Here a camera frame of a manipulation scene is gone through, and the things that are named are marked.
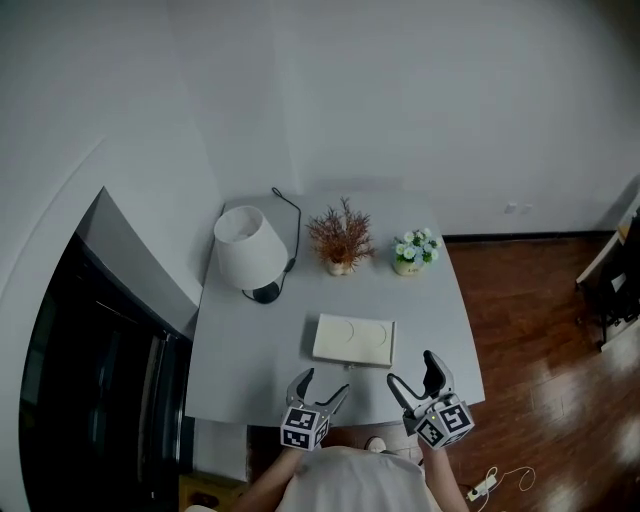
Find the flower pot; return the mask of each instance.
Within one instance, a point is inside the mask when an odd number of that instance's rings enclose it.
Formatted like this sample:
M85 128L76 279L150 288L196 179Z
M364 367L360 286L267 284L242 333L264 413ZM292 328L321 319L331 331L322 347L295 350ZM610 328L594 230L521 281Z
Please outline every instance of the flower pot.
M426 265L416 265L414 262L409 261L394 261L393 270L399 276L417 276Z
M332 276L342 276L351 274L353 272L353 268L348 263L334 263L330 261L327 263L327 271Z

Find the baseboard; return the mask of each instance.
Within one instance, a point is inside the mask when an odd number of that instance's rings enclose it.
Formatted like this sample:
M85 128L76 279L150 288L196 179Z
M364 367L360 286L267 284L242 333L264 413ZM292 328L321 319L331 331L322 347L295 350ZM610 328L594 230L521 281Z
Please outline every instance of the baseboard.
M610 231L538 231L535 233L486 233L480 235L444 235L447 244L468 242L513 242L516 240L549 240L555 238L610 237Z

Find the small white flower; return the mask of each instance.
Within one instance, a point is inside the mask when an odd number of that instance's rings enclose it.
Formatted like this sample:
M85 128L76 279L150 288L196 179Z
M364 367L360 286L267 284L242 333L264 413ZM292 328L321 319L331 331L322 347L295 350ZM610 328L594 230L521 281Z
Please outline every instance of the small white flower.
M402 254L406 260L412 260L416 255L416 250L413 247L407 247Z

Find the white shirt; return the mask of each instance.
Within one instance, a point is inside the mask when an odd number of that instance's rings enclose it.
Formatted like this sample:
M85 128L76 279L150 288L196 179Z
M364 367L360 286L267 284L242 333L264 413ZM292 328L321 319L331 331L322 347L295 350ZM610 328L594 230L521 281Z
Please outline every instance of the white shirt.
M317 450L302 460L278 512L437 512L422 470L397 455L352 448Z

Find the lamp base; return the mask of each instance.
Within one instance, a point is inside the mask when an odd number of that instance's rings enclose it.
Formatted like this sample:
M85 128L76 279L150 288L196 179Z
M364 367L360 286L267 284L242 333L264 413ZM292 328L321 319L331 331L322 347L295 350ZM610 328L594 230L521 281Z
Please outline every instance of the lamp base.
M278 288L276 283L269 283L263 288L253 290L252 294L256 302L259 302L260 304L270 304L280 295L280 288Z

